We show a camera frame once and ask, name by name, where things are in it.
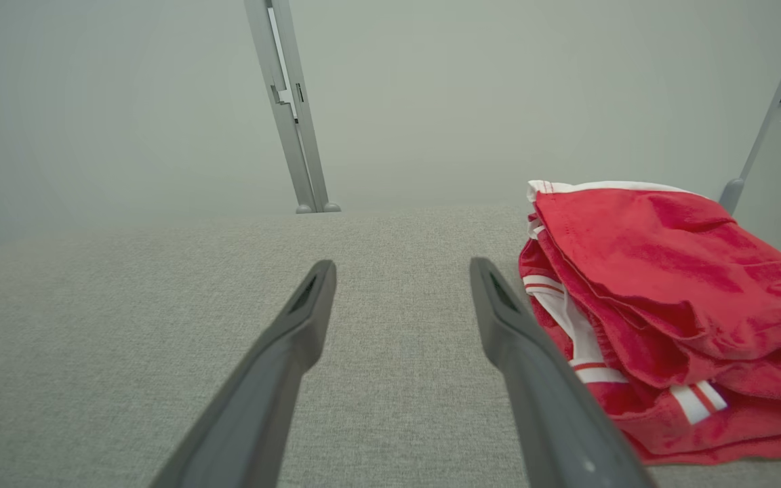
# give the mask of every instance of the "folded clothing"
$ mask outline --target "folded clothing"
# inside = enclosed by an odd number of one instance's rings
[[[781,253],[678,188],[529,186],[536,318],[642,460],[781,458]]]

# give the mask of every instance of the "red stripe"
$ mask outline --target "red stripe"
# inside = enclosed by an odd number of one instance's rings
[[[706,395],[704,395],[704,392],[701,391],[700,387],[698,385],[691,385],[689,388],[692,389],[692,393],[695,393],[695,396],[700,399],[701,403],[704,404],[704,408],[707,408],[707,411],[709,413],[716,413],[716,407],[713,405],[713,402],[710,401],[710,399],[707,398]]]
[[[582,369],[590,369],[594,367],[607,367],[604,363],[583,363],[582,365],[576,365],[573,367],[574,371],[580,371]]]
[[[544,283],[532,283],[530,285],[526,285],[527,288],[550,288],[551,290],[558,291],[559,293],[564,293],[564,291],[560,290],[557,287],[551,287],[551,285],[545,285]]]

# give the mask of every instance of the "gray textured fabric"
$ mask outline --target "gray textured fabric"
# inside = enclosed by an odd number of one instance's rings
[[[148,484],[318,259],[338,265],[281,486],[525,486],[468,260],[512,281],[526,208],[77,232],[0,247],[0,486]],[[664,487],[781,485],[781,463]]]

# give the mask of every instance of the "stack of folded clothes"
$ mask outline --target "stack of folded clothes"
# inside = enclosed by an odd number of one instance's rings
[[[641,182],[529,182],[520,274],[647,464],[781,458],[781,253],[715,201]]]

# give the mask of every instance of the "folded red garment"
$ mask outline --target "folded red garment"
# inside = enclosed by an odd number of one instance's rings
[[[529,197],[536,317],[643,460],[781,458],[781,253],[669,186]]]

